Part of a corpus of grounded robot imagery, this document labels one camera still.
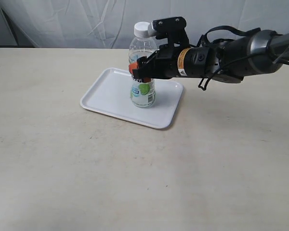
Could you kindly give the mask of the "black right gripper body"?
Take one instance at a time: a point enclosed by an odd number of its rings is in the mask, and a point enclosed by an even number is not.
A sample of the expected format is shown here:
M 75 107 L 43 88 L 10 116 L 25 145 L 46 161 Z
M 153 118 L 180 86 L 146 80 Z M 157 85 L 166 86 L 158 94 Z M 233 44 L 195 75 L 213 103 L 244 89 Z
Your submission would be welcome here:
M 178 60 L 181 53 L 189 51 L 191 48 L 174 49 L 170 54 L 164 49 L 153 52 L 149 56 L 141 56 L 134 63 L 138 63 L 139 68 L 131 72 L 131 76 L 138 82 L 143 82 L 145 77 L 151 79 L 169 80 L 174 77 L 182 77 Z

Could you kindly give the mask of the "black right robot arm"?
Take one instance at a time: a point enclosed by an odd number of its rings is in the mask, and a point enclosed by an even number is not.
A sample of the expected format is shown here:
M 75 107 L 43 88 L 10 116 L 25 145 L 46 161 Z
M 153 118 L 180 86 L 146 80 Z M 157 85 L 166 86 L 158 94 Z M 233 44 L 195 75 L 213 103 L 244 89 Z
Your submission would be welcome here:
M 140 82 L 173 77 L 199 78 L 206 90 L 211 80 L 237 84 L 244 77 L 271 74 L 289 65 L 289 33 L 273 30 L 243 32 L 231 26 L 218 26 L 211 31 L 228 30 L 239 39 L 219 38 L 210 42 L 207 34 L 197 45 L 191 45 L 185 29 L 166 32 L 168 43 L 150 56 L 140 57 L 129 65 L 132 77 Z

